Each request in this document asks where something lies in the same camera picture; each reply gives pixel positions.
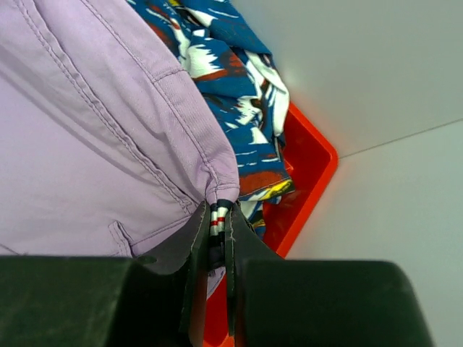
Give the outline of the purple trousers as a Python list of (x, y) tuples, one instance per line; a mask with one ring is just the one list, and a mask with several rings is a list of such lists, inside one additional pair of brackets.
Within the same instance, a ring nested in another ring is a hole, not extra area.
[(126, 1), (1, 3), (1, 253), (136, 257), (237, 162), (188, 73)]

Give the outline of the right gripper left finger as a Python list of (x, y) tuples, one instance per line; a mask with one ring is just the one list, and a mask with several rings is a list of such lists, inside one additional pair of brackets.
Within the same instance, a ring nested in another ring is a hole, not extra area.
[(201, 346), (210, 208), (136, 258), (1, 258), (3, 346)]

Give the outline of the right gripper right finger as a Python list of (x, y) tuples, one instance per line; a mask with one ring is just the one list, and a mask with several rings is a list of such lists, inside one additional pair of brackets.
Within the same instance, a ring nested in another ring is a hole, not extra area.
[(229, 334), (236, 346), (431, 346), (412, 284), (377, 260), (285, 260), (239, 206), (225, 222)]

